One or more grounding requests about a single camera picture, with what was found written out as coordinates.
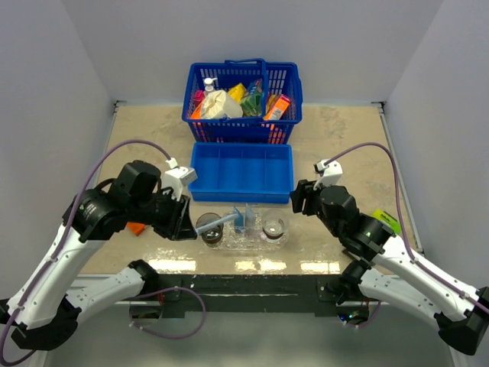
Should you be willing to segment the white-blue toothbrush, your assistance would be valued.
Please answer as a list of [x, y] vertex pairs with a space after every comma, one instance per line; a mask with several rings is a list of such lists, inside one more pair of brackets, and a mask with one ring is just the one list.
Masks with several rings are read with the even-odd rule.
[[238, 214], [237, 213], [233, 213], [233, 214], [228, 214], [227, 216], [224, 216], [220, 219], [217, 219], [213, 222], [209, 222], [209, 223], [206, 223], [205, 225], [203, 226], [199, 226], [196, 228], [196, 233], [198, 235], [201, 235], [202, 233], [204, 233], [205, 231], [208, 231], [210, 229], [213, 229], [215, 227], [218, 227], [220, 226], [221, 224], [225, 223], [225, 222], [228, 222], [228, 221], [232, 221], [234, 219], [238, 218]]

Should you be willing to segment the dark brown banded cup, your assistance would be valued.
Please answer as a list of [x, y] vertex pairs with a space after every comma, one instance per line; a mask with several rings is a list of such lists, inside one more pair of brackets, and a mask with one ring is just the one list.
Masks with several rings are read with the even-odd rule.
[[[221, 216], [216, 213], [204, 213], [196, 221], [196, 227], [205, 226], [211, 222], [221, 219]], [[204, 244], [210, 248], [217, 248], [223, 237], [224, 224], [219, 223], [211, 229], [207, 229], [200, 234]]]

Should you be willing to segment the clear blue banded cup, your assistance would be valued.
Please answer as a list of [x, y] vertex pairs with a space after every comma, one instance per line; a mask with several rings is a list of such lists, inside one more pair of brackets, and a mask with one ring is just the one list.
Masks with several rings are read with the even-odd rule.
[[279, 242], [289, 234], [289, 217], [283, 210], [269, 209], [261, 216], [261, 228], [268, 242]]

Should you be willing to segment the clear small textured tray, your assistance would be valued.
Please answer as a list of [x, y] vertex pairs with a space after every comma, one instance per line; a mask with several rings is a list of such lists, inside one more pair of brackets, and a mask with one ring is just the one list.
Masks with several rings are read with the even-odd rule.
[[[257, 215], [256, 224], [261, 224], [260, 215]], [[267, 244], [264, 234], [260, 239], [250, 239], [245, 235], [245, 230], [241, 234], [235, 233], [233, 221], [224, 224], [222, 245], [226, 249], [236, 251], [258, 250], [263, 249]]]

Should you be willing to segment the white orange toothpaste tube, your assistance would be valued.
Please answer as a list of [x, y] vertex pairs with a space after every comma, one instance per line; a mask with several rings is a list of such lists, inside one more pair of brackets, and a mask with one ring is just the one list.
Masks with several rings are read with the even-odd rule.
[[257, 222], [257, 214], [253, 210], [253, 206], [250, 204], [245, 205], [245, 212], [244, 212], [244, 228], [246, 232], [254, 230], [254, 227], [256, 226]]

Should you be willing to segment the pink toothbrush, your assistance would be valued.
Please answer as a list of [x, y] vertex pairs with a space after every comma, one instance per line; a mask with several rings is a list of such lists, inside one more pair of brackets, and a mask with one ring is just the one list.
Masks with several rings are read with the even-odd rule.
[[263, 227], [261, 224], [256, 224], [253, 227], [248, 227], [245, 231], [245, 235], [250, 239], [260, 239], [263, 235]]

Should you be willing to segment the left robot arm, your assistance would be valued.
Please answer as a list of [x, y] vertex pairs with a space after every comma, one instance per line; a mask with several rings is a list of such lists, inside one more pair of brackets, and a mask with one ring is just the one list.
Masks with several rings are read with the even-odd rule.
[[193, 240], [190, 198], [184, 187], [196, 178], [191, 167], [169, 162], [168, 171], [143, 161], [124, 165], [116, 178], [83, 191], [63, 215], [43, 261], [20, 291], [1, 302], [1, 322], [14, 327], [20, 349], [51, 351], [64, 344], [92, 315], [126, 298], [150, 300], [162, 283], [145, 261], [93, 286], [71, 291], [87, 261], [130, 222], [153, 228], [171, 241]]

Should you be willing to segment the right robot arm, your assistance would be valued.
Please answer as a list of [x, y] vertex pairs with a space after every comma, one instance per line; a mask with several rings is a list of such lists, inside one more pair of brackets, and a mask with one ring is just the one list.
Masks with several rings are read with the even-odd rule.
[[357, 256], [342, 272], [342, 300], [362, 295], [427, 321], [453, 349], [473, 356], [488, 329], [488, 289], [476, 288], [406, 248], [381, 221], [365, 215], [342, 186], [317, 189], [300, 180], [290, 194], [294, 213], [316, 216], [345, 249]]

